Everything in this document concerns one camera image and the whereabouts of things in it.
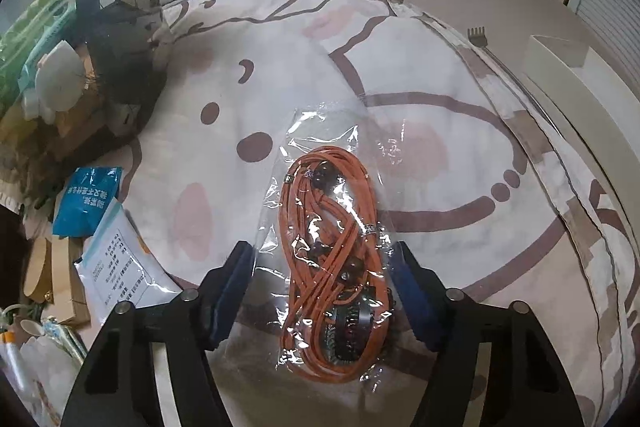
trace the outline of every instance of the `white corrugated panel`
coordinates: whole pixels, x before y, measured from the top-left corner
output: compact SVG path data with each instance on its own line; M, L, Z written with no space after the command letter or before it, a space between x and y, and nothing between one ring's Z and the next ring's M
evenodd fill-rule
M569 0L640 89L640 0Z

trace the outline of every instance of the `white packet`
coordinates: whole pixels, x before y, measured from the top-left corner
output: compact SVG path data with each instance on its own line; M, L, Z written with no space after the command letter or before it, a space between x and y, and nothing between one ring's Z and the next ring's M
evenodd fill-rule
M107 207L76 269L91 316L100 324L120 301L143 308L169 302L180 293L116 200Z

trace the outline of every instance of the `metal crimp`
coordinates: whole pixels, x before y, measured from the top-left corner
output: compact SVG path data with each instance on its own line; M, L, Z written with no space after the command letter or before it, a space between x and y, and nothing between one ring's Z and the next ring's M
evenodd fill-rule
M378 233L378 227L376 225L365 225L364 226L364 235L369 235L370 233Z

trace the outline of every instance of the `blue packet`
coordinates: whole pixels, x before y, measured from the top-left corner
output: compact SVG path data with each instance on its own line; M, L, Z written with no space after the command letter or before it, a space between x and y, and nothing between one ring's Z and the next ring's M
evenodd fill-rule
M71 176L53 222L53 234L94 235L104 211L120 186L121 167L81 167Z

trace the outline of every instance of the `orange cable bundle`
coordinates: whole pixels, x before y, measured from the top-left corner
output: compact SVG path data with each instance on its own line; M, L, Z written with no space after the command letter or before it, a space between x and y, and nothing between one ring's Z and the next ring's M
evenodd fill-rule
M327 182L338 176L353 197L345 198L349 211L325 193L334 188ZM379 356L391 314L367 171L339 147L320 147L300 157L285 177L278 220L291 270L280 347L297 350L303 362L287 365L309 380L354 380ZM346 357L335 356L338 344Z

